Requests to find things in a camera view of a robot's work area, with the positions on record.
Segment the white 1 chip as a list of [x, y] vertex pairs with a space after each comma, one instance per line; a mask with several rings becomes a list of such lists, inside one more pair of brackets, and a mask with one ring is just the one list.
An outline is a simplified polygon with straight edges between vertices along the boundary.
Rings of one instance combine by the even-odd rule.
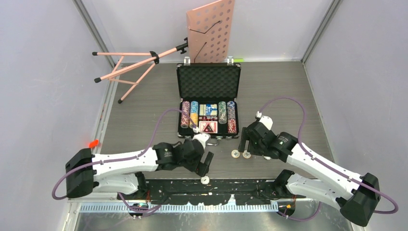
[[203, 185], [207, 185], [207, 184], [209, 184], [209, 182], [210, 182], [210, 178], [209, 178], [208, 176], [201, 177], [201, 178], [200, 178], [200, 182], [201, 182], [201, 184], [203, 184]]

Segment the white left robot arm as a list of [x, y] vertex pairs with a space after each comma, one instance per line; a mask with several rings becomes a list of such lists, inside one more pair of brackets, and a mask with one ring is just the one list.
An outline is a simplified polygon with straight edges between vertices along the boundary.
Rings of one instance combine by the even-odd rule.
[[209, 152], [202, 160], [205, 143], [200, 139], [176, 144], [161, 142], [145, 153], [93, 154], [90, 148], [81, 149], [65, 165], [66, 196], [72, 199], [91, 193], [121, 193], [142, 199], [148, 191], [143, 172], [178, 167], [204, 177], [214, 157]]

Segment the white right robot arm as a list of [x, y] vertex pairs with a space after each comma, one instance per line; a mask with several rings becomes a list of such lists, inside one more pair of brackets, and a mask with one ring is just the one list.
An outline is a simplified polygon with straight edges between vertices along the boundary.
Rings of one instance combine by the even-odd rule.
[[361, 176], [309, 149], [287, 133], [276, 135], [271, 126], [255, 121], [242, 129], [239, 152], [279, 159], [312, 176], [308, 179], [284, 169], [273, 181], [272, 190], [280, 197], [300, 195], [330, 205], [350, 222], [366, 227], [381, 197], [379, 180], [366, 173]]

